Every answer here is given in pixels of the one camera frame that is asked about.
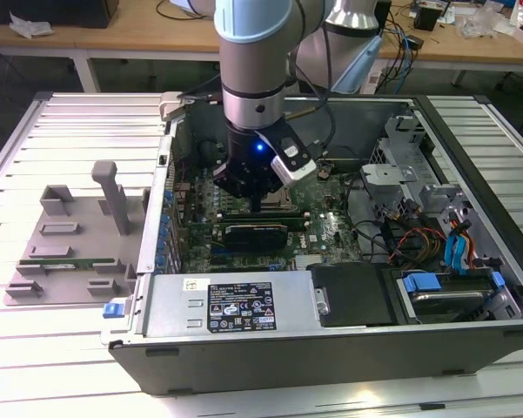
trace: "blue drive latch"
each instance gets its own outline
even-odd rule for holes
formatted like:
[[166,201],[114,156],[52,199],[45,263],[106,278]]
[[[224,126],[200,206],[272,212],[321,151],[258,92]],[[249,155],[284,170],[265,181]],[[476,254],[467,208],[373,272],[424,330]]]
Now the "blue drive latch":
[[408,293],[441,290],[441,284],[435,273],[411,273],[403,281]]

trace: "black device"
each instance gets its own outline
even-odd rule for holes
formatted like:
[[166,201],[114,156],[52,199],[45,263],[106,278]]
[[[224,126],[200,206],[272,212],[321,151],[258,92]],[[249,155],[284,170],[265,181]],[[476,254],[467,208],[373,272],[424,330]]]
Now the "black device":
[[10,12],[23,20],[106,28],[118,0],[0,0],[0,24],[10,22]]
[[410,48],[412,51],[418,51],[422,46],[424,46],[424,40],[420,39],[419,37],[415,37],[414,35],[408,35],[406,37],[406,41],[408,41],[408,48]]
[[414,29],[429,30],[435,28],[437,19],[441,16],[443,10],[439,6],[432,4],[421,4],[414,18]]
[[391,0],[378,0],[377,4],[375,4],[375,11],[373,13],[379,22],[379,31],[385,28],[386,17],[389,15],[391,4]]

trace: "power connector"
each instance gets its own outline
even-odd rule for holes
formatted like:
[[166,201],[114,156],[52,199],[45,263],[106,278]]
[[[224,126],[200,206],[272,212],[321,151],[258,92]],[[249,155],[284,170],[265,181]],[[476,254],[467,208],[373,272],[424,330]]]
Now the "power connector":
[[[408,35],[406,37],[406,41],[408,41],[408,48],[412,51],[417,51],[421,49],[422,46],[424,46],[424,40],[420,39],[418,37],[415,37],[413,35]],[[404,49],[406,47],[405,43],[402,43],[402,48]]]

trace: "connector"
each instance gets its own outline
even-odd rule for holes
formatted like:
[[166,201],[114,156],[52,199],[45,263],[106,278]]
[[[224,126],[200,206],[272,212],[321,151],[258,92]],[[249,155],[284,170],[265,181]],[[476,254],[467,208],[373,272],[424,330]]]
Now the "connector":
[[[418,51],[421,49],[422,46],[424,46],[424,40],[420,39],[419,37],[415,37],[414,35],[407,35],[406,41],[408,41],[408,48],[411,51]],[[403,49],[406,47],[404,42],[400,45]]]
[[465,219],[464,222],[456,225],[456,227],[454,227],[450,233],[449,233],[449,236],[451,235],[461,235],[464,231],[466,231],[470,226],[472,226],[472,222],[470,222],[469,219]]

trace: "motherboard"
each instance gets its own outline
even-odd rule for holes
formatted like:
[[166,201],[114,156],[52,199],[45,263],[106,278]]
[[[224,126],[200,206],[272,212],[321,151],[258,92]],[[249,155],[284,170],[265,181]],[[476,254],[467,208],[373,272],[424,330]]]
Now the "motherboard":
[[178,212],[182,273],[305,270],[361,258],[339,175],[314,175],[270,193],[257,213],[216,186],[207,170],[181,167],[174,179],[167,192]]

